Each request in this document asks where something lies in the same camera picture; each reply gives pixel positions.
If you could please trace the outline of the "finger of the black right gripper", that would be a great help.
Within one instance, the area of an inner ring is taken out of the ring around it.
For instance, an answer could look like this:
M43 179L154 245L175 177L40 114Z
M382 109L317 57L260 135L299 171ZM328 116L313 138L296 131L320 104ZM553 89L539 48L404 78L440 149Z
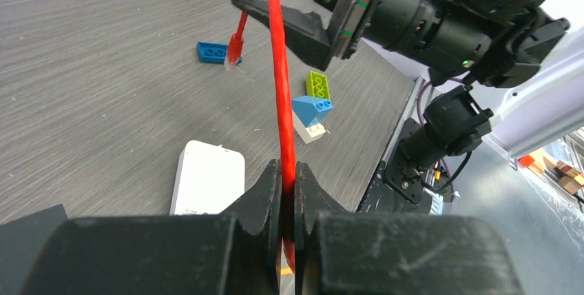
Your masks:
M269 9L266 0L231 0L245 14L269 27ZM287 6L281 7L285 44L304 64L326 70L333 58L333 38L324 28L316 12L303 13Z

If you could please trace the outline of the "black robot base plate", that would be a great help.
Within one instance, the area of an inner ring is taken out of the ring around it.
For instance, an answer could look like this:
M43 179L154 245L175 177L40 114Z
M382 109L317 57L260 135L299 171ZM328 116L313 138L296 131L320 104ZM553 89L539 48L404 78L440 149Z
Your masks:
M357 212L430 214L432 196L424 192L420 180L414 177L413 167L397 148L402 139L419 128L420 124L412 118L396 127L357 205Z

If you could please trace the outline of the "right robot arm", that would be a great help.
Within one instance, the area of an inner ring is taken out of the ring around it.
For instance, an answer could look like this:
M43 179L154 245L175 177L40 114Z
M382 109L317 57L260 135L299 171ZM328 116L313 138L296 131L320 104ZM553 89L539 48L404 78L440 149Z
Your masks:
M462 85L438 96L426 122L402 132L370 193L392 191L413 205L427 188L421 173L445 156L469 155L491 130L491 110L470 96L474 82L513 88L531 79L570 23L541 8L545 0L314 0L331 11L324 27L316 13L284 7L286 46L305 64L325 70L348 59L361 38L428 68L439 86Z

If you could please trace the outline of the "white square switch box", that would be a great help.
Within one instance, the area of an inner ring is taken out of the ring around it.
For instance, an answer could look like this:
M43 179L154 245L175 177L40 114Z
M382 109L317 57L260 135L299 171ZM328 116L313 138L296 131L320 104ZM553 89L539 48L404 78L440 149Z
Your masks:
M180 153L169 214L219 214L244 194L241 153L201 141Z

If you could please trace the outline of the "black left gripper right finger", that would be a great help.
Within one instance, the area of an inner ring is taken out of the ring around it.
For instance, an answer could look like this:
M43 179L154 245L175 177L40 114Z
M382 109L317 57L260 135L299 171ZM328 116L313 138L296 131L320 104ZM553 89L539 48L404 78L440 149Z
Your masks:
M349 293L349 212L298 162L293 193L296 294Z

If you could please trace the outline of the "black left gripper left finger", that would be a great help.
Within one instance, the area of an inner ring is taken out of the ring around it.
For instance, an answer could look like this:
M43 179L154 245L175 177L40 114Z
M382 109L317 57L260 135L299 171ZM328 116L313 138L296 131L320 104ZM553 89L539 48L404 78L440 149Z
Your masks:
M233 218L225 294L280 293L280 171L279 160L269 161L255 184L222 212Z

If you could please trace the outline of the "black network switch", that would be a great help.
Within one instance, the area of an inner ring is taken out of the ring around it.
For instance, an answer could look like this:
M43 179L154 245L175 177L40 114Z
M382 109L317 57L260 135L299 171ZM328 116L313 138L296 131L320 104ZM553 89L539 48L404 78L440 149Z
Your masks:
M62 205L1 226L1 293L18 294L36 257L53 231L67 220Z

